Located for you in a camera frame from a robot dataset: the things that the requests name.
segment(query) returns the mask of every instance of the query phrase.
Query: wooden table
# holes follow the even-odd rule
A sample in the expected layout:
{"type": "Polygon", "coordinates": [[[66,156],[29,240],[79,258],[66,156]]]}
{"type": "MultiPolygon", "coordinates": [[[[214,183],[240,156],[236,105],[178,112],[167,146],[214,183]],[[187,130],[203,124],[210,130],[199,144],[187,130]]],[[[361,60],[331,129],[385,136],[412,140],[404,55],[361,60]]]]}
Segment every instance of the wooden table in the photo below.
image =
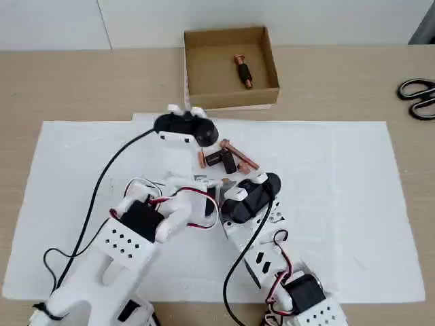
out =
{"type": "MultiPolygon", "coordinates": [[[[273,110],[213,112],[210,116],[387,121],[427,300],[345,305],[344,309],[353,326],[433,325],[435,125],[411,119],[409,103],[399,101],[394,91],[408,78],[435,78],[435,48],[286,46],[274,48],[274,54],[281,93],[273,110]]],[[[182,81],[181,49],[0,53],[2,280],[41,122],[129,120],[134,112],[163,112],[168,103],[182,104],[182,81]]],[[[258,325],[264,306],[237,305],[235,310],[247,325],[258,325]]],[[[30,302],[0,299],[0,325],[27,325],[31,312],[30,302]]],[[[156,304],[156,312],[163,326],[234,325],[222,304],[156,304]]]]}

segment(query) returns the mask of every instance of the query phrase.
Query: white paper sheet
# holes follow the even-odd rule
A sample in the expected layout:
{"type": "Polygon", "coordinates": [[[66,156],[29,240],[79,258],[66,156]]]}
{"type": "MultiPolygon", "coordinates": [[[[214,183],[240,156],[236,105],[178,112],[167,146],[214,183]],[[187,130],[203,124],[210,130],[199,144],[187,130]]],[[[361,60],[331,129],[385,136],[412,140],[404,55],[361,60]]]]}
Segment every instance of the white paper sheet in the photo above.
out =
{"type": "MultiPolygon", "coordinates": [[[[44,251],[48,247],[71,250],[98,173],[123,142],[151,125],[150,121],[43,125],[3,284],[4,296],[27,300],[47,297],[51,279],[42,264],[44,251]]],[[[217,127],[221,135],[252,153],[266,170],[279,174],[283,181],[280,196],[285,198],[282,211],[291,226],[294,244],[325,287],[337,291],[330,130],[314,125],[234,121],[219,122],[217,127]],[[276,151],[265,150],[270,148],[268,141],[274,143],[276,151]]],[[[169,168],[173,170],[174,162],[184,174],[203,173],[195,156],[162,150],[155,135],[133,146],[120,156],[101,185],[87,239],[106,218],[107,209],[119,201],[130,177],[160,179],[169,168]]],[[[208,172],[223,177],[218,167],[208,172]]],[[[186,230],[162,246],[162,255],[139,295],[155,301],[220,302],[222,281],[235,257],[235,249],[221,227],[210,232],[186,230]],[[204,291],[197,291],[198,286],[204,291]]],[[[65,260],[53,255],[49,263],[59,273],[65,260]]],[[[241,266],[234,275],[229,298],[233,302],[259,302],[256,287],[244,269],[241,266]]]]}
{"type": "MultiPolygon", "coordinates": [[[[133,120],[151,117],[136,113],[133,120]]],[[[423,301],[417,250],[386,123],[277,123],[320,125],[332,131],[340,301],[423,301]]],[[[210,292],[220,287],[208,285],[210,292]]]]}

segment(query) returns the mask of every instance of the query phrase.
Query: open cardboard box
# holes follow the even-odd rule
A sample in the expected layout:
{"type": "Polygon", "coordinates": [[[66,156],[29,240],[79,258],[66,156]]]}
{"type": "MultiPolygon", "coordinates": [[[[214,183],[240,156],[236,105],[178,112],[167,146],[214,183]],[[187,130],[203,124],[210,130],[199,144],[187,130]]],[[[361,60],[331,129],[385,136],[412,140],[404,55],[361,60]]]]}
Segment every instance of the open cardboard box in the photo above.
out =
{"type": "Polygon", "coordinates": [[[203,109],[265,109],[279,82],[266,27],[184,32],[186,102],[203,109]],[[241,82],[234,55],[243,54],[253,88],[241,82]]]}

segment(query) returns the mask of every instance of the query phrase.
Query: scissors handle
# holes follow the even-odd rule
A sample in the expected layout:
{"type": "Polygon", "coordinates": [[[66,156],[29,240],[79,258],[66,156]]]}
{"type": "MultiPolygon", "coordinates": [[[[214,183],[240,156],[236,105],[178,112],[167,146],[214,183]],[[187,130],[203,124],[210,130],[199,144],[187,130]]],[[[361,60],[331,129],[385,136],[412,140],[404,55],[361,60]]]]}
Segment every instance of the scissors handle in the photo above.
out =
{"type": "Polygon", "coordinates": [[[424,78],[414,78],[405,81],[404,83],[400,84],[397,89],[397,96],[403,101],[409,101],[409,100],[415,100],[416,98],[421,98],[425,100],[426,98],[429,98],[431,94],[435,94],[435,82],[432,80],[424,79],[424,78]],[[423,85],[426,86],[425,90],[419,90],[414,93],[406,93],[404,89],[408,87],[409,85],[423,85]]]}
{"type": "Polygon", "coordinates": [[[428,107],[431,104],[435,103],[435,97],[427,97],[427,99],[415,103],[414,105],[411,105],[409,108],[409,114],[411,117],[418,119],[418,120],[435,120],[435,113],[433,114],[422,114],[419,112],[420,109],[424,107],[428,107]]]}

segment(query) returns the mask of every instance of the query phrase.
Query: white wall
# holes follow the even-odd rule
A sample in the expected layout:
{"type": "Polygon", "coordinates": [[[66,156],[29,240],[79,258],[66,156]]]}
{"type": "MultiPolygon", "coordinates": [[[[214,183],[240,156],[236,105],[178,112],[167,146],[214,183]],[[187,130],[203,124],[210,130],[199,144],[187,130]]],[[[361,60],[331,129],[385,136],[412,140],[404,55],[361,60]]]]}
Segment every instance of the white wall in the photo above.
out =
{"type": "MultiPolygon", "coordinates": [[[[114,48],[265,24],[274,44],[407,43],[432,0],[99,0],[114,48]]],[[[0,50],[109,48],[97,0],[0,0],[0,50]]]]}
{"type": "Polygon", "coordinates": [[[0,0],[0,50],[108,48],[96,0],[0,0]]]}

